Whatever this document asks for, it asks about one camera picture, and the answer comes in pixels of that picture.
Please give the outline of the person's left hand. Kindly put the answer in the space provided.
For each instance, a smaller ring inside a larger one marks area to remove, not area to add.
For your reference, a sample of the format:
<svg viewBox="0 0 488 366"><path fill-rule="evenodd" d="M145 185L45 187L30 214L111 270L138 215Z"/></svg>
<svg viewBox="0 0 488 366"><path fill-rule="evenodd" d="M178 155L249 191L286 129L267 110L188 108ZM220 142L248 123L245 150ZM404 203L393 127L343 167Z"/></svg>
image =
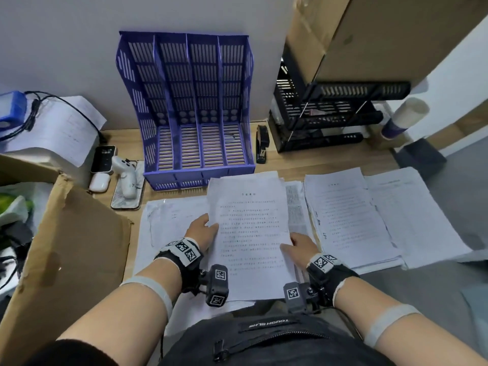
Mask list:
<svg viewBox="0 0 488 366"><path fill-rule="evenodd" d="M201 215L191 222L184 237L188 240L194 240L201 252L206 252L213 243L219 229L219 224L207 225L209 216L207 213Z"/></svg>

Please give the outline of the white printed paper sheet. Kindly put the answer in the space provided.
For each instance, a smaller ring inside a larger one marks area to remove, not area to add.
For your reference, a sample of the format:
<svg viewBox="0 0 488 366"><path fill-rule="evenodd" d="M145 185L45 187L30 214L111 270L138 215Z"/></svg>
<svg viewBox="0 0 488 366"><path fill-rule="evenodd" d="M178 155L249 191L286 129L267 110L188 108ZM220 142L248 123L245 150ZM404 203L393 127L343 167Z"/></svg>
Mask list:
<svg viewBox="0 0 488 366"><path fill-rule="evenodd" d="M228 300L284 299L284 285L297 281L280 250L291 244L284 181L277 172L212 178L206 198L219 224L208 263L227 267Z"/></svg>

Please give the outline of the person's left forearm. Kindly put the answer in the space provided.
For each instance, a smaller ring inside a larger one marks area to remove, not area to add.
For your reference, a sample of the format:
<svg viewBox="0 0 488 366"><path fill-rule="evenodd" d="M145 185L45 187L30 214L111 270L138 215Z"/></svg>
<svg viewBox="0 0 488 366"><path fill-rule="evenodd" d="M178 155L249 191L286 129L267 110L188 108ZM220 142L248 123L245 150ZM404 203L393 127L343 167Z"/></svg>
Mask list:
<svg viewBox="0 0 488 366"><path fill-rule="evenodd" d="M63 332L58 341L94 346L119 366L145 364L168 324L161 302L143 288L120 286Z"/></svg>

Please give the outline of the narrow paper stack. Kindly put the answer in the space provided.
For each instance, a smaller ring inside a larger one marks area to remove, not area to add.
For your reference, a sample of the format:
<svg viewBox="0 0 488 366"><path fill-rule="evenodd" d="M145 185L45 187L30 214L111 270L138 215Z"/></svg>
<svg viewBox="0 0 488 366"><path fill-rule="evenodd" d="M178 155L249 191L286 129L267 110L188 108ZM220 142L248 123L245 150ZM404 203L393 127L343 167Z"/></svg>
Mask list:
<svg viewBox="0 0 488 366"><path fill-rule="evenodd" d="M317 243L310 221L303 183L301 181L288 181L284 184L288 205L289 231L307 235L314 243Z"/></svg>

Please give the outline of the black chest bag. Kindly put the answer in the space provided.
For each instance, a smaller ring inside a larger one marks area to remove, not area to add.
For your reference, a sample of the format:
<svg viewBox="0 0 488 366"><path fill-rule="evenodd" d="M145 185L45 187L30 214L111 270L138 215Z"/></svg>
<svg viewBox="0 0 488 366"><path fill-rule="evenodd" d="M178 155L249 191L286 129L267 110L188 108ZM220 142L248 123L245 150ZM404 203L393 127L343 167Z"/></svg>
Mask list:
<svg viewBox="0 0 488 366"><path fill-rule="evenodd" d="M335 307L201 320L175 340L157 366L397 366L364 344L350 316Z"/></svg>

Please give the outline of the white handheld controller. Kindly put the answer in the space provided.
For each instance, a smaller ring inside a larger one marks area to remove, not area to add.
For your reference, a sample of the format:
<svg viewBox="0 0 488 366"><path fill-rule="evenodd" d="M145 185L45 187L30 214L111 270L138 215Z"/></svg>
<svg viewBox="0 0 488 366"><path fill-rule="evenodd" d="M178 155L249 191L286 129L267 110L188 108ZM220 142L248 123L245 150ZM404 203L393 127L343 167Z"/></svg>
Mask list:
<svg viewBox="0 0 488 366"><path fill-rule="evenodd" d="M132 200L137 196L137 175L136 168L128 159L119 156L112 157L112 170L119 176L121 191L125 199Z"/></svg>

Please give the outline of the black stapler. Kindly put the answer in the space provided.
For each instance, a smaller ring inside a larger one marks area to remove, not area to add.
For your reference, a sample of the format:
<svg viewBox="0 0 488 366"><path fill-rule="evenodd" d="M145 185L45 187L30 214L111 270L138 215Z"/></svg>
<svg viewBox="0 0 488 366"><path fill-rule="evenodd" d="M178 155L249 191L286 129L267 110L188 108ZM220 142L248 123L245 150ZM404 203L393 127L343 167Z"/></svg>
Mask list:
<svg viewBox="0 0 488 366"><path fill-rule="evenodd" d="M270 145L269 133L266 125L258 125L256 132L256 163L266 163L266 149Z"/></svg>

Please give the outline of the blue plastic file organizer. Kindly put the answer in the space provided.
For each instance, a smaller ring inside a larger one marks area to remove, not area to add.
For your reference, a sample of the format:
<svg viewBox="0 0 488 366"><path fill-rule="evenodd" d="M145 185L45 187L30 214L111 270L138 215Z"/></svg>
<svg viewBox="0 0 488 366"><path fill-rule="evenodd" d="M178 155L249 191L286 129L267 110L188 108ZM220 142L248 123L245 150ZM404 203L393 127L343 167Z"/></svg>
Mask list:
<svg viewBox="0 0 488 366"><path fill-rule="evenodd" d="M253 174L247 35L120 31L116 64L154 191Z"/></svg>

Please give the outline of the white earbuds case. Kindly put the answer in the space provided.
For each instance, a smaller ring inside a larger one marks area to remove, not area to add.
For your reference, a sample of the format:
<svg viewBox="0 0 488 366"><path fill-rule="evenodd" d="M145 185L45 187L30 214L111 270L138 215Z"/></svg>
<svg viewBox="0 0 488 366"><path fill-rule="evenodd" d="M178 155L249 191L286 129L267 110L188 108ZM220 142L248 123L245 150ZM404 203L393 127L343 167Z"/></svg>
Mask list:
<svg viewBox="0 0 488 366"><path fill-rule="evenodd" d="M108 173L93 173L88 190L93 193L105 193L109 187L111 175Z"/></svg>

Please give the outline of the small black phone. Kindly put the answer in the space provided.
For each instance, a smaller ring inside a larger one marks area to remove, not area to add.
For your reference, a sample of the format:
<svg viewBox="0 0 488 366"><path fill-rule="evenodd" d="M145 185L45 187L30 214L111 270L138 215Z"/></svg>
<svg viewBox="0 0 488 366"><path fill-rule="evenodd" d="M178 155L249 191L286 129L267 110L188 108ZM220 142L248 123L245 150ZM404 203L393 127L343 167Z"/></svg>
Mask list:
<svg viewBox="0 0 488 366"><path fill-rule="evenodd" d="M90 173L113 173L112 158L118 154L118 149L113 145L101 145L95 148L94 159Z"/></svg>

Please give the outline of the open brown cardboard box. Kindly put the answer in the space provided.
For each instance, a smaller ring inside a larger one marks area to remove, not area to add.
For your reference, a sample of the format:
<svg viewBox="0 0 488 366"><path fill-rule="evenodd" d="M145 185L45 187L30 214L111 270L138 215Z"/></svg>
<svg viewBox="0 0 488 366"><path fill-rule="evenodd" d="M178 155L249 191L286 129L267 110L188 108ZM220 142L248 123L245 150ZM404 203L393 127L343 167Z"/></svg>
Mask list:
<svg viewBox="0 0 488 366"><path fill-rule="evenodd" d="M21 366L123 280L131 221L61 171L0 155L0 186L53 184L0 322L0 366Z"/></svg>

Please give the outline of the dark grey box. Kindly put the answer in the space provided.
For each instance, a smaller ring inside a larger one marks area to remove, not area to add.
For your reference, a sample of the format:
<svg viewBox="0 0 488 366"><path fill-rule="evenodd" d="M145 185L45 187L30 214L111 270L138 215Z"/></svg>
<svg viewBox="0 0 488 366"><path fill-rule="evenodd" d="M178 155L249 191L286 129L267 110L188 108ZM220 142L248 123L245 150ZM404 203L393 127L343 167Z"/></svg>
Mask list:
<svg viewBox="0 0 488 366"><path fill-rule="evenodd" d="M424 181L441 172L447 163L443 156L428 140L419 139L391 153L400 168L412 167Z"/></svg>

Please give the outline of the white purple paper cup stack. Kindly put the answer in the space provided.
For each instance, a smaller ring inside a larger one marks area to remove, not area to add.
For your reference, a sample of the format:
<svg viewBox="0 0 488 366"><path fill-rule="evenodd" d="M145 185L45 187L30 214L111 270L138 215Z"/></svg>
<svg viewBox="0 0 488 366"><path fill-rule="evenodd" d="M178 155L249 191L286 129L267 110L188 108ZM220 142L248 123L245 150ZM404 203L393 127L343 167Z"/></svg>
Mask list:
<svg viewBox="0 0 488 366"><path fill-rule="evenodd" d="M388 141L393 140L429 113L430 107L425 101L419 98L408 98L381 129L381 136Z"/></svg>

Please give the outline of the blue white device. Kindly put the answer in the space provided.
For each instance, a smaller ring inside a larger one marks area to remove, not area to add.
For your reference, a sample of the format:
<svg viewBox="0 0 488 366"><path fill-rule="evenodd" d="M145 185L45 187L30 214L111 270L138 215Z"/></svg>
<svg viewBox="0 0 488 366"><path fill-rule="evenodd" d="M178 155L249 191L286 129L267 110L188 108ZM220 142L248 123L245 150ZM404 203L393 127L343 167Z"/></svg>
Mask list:
<svg viewBox="0 0 488 366"><path fill-rule="evenodd" d="M24 124L27 98L21 91L0 94L0 133L10 131Z"/></svg>

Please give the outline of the large brown cardboard box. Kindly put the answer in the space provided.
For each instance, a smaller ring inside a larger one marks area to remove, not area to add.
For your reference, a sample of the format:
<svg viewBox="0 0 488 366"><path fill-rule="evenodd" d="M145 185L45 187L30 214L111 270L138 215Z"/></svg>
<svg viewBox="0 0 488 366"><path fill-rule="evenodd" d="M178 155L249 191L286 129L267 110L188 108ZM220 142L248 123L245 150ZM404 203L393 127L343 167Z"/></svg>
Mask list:
<svg viewBox="0 0 488 366"><path fill-rule="evenodd" d="M286 44L306 83L426 78L488 0L295 0Z"/></svg>

